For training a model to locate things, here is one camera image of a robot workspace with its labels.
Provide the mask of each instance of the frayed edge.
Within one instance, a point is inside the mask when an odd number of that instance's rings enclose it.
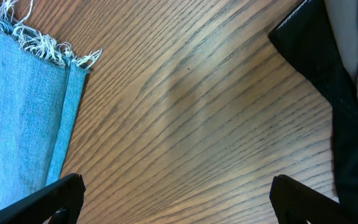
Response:
[[[90,52],[89,55],[82,58],[77,58],[71,49],[71,44],[68,42],[57,44],[57,41],[48,34],[42,35],[41,32],[25,26],[23,22],[30,16],[33,0],[31,0],[30,9],[27,15],[21,21],[15,20],[13,15],[14,4],[16,2],[17,0],[3,0],[0,2],[0,29],[3,32],[8,33],[9,28],[7,23],[15,23],[11,35],[17,40],[20,49],[30,52],[36,57],[51,61],[62,68],[65,68],[67,65],[64,57],[68,58],[69,61],[78,67],[84,67],[88,61],[91,61],[85,70],[88,70],[100,57],[102,49],[93,53]]]

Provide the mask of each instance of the black fabric corner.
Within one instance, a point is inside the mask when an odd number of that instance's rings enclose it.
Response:
[[[268,35],[333,107],[334,176],[341,205],[358,213],[358,102],[323,0],[303,1]]]

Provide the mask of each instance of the wood grain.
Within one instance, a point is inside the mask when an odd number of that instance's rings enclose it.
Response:
[[[28,26],[104,49],[62,171],[79,223],[276,223],[278,174],[336,199],[331,107],[267,38],[296,3],[35,0]]]

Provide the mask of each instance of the black object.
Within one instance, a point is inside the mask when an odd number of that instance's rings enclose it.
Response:
[[[76,223],[84,202],[82,176],[69,174],[34,194],[2,209],[0,223]]]
[[[358,214],[287,177],[274,177],[270,201],[279,224],[358,224]]]
[[[268,37],[332,105],[336,190],[341,205],[358,213],[356,88],[341,62],[324,1],[303,1]]]

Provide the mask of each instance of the blue cloth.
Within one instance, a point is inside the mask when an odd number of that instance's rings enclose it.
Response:
[[[0,30],[0,209],[58,180],[87,70],[61,68]]]

